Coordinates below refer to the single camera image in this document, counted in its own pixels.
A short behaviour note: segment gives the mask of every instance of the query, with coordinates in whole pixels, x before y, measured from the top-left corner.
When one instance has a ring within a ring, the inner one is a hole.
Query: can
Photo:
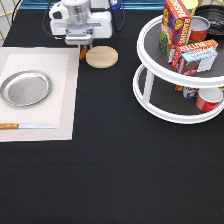
[[[205,40],[210,27],[210,22],[201,16],[192,16],[188,44],[194,44]]]
[[[202,111],[213,110],[223,100],[223,93],[219,88],[199,89],[196,105]]]
[[[197,0],[181,0],[187,10],[190,12],[190,14],[193,16],[195,13],[195,10],[198,6],[198,1]]]

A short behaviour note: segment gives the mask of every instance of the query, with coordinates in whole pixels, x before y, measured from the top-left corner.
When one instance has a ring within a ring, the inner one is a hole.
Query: wooden coaster
[[[86,61],[94,68],[109,68],[118,61],[118,53],[111,47],[98,46],[87,52]]]

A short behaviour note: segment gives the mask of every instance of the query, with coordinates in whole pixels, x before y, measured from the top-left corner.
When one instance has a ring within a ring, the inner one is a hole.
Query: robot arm
[[[110,38],[110,12],[90,11],[90,8],[109,7],[108,0],[61,0],[54,4],[49,13],[52,34],[65,35],[68,45],[90,45],[93,39]]]

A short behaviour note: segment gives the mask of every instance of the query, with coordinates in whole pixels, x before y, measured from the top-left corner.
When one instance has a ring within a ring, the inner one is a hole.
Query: white rim
[[[133,91],[134,91],[136,99],[141,104],[141,106],[144,109],[146,109],[148,112],[152,113],[153,115],[155,115],[163,120],[170,121],[173,123],[195,124],[195,123],[201,123],[201,122],[210,120],[213,117],[217,116],[223,110],[224,100],[218,106],[216,106],[215,109],[213,109],[212,111],[209,111],[209,112],[206,112],[203,114],[199,114],[199,115],[173,114],[173,113],[169,113],[164,110],[161,110],[149,102],[145,102],[143,100],[143,96],[139,90],[139,85],[138,85],[139,76],[144,68],[145,68],[145,66],[143,64],[140,65],[135,73],[135,76],[133,79]]]
[[[224,77],[199,78],[178,74],[156,63],[146,52],[144,39],[147,32],[162,20],[162,15],[148,22],[141,30],[137,42],[137,53],[144,66],[158,77],[181,86],[192,88],[211,88],[224,86]]]

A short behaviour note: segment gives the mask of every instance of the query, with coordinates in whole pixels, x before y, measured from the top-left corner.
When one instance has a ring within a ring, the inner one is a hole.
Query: metal plate
[[[49,77],[40,71],[23,71],[10,76],[1,86],[1,97],[10,105],[28,106],[44,99],[51,90]]]

